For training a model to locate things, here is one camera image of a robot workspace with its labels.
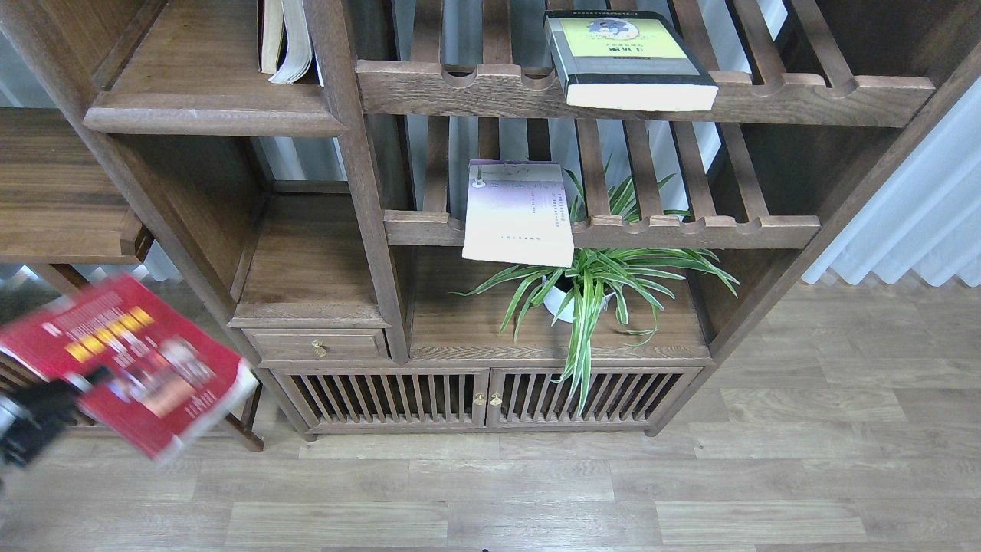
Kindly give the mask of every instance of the red book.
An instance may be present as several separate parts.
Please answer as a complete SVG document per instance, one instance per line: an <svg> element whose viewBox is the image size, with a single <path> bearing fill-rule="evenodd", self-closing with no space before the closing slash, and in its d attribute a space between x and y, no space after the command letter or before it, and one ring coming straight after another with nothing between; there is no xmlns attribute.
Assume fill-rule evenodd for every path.
<svg viewBox="0 0 981 552"><path fill-rule="evenodd" d="M78 406L159 463L256 387L246 360L129 275L11 323L0 330L0 351L47 380L109 367L115 377Z"/></svg>

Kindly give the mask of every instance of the slatted cabinet door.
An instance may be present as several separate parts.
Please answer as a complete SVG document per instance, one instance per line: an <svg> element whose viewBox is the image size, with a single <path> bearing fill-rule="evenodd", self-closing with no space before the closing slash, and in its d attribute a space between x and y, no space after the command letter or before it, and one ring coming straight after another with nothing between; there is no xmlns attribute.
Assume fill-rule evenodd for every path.
<svg viewBox="0 0 981 552"><path fill-rule="evenodd" d="M654 426L700 371L700 366L594 366L586 407L579 414L579 394L569 393L571 381L554 382L561 369L496 368L487 426L516 431Z"/></svg>
<svg viewBox="0 0 981 552"><path fill-rule="evenodd" d="M287 368L273 372L310 433L418 433L484 426L486 368Z"/></svg>

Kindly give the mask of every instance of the brass knob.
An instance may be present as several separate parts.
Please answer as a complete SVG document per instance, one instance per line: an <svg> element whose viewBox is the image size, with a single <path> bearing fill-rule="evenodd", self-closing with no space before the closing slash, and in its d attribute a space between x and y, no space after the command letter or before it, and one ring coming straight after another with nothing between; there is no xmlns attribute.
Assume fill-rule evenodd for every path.
<svg viewBox="0 0 981 552"><path fill-rule="evenodd" d="M313 356L318 359L322 359L327 356L327 348L324 347L324 343L320 340L311 341L310 345L313 347Z"/></svg>

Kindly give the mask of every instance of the wooden cabinet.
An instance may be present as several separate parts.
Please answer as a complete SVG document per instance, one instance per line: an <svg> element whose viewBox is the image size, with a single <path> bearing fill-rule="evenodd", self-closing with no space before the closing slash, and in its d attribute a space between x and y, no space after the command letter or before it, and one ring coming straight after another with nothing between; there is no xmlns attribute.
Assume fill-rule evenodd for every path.
<svg viewBox="0 0 981 552"><path fill-rule="evenodd" d="M273 85L256 72L251 0L16 0L0 6L0 21L304 434L653 433L981 73L974 3L784 4L790 16L774 39L755 0L727 0L751 65L742 73L719 66L697 0L668 2L720 84L716 107L700 113L566 106L550 69L514 63L504 0L482 4L475 66L444 63L439 0L416 2L402 55L390 2L304 0L324 88ZM428 117L417 183L406 115ZM548 118L575 119L589 199L576 245L713 248L742 282L739 296L698 277L676 286L660 331L638 348L612 315L601 320L594 390L577 417L550 383L568 328L531 313L515 342L497 333L505 290L450 293L494 270L459 255L464 224L447 209L453 117L478 119L479 157L499 158L506 139L526 142L532 159L549 157ZM525 119L525 131L504 134L502 118ZM611 216L604 200L596 120L609 118L622 127L639 223ZM662 214L648 121L668 121L693 217ZM722 142L708 167L700 122L714 123ZM269 136L337 137L348 193L284 193L297 187L268 179L248 139ZM639 329L649 325L635 315Z"/></svg>

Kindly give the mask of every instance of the potted plant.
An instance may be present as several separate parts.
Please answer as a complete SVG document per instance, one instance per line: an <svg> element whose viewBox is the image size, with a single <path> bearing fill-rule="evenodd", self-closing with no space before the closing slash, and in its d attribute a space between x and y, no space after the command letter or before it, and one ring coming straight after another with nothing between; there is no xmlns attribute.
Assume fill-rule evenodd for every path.
<svg viewBox="0 0 981 552"><path fill-rule="evenodd" d="M581 220L579 212L585 195L582 184L574 173L566 170L578 190L578 196L573 198L569 206L570 220ZM673 177L670 175L657 183L659 188ZM628 177L618 186L608 190L610 212L618 214L627 222L636 222L641 218L634 193L633 177ZM665 214L691 216L684 210L665 210ZM573 254L572 266L569 268L516 264L501 270L473 290L460 293L461 296L481 294L498 284L517 281L518 287L511 298L510 304L504 311L504 320L499 332L503 332L508 323L514 319L514 339L517 341L521 323L528 311L535 306L544 304L549 294L556 291L564 293L564 298L558 302L549 300L553 314L552 324L560 319L559 315L572 311L572 333L569 339L569 351L565 367L556 383L572 379L570 394L579 390L579 414L586 405L590 392L590 372L593 366L593 351L591 338L599 320L600 313L605 310L606 302L615 299L616 317L621 325L630 322L625 291L630 289L646 301L654 317L654 327L645 331L628 331L633 335L645 336L633 346L647 343L657 331L657 314L664 310L664 305L656 294L674 299L674 294L658 282L664 280L684 280L683 270L694 270L711 274L719 278L735 295L734 285L739 282L728 272L715 266L718 257L708 249L700 248L577 248Z"/></svg>

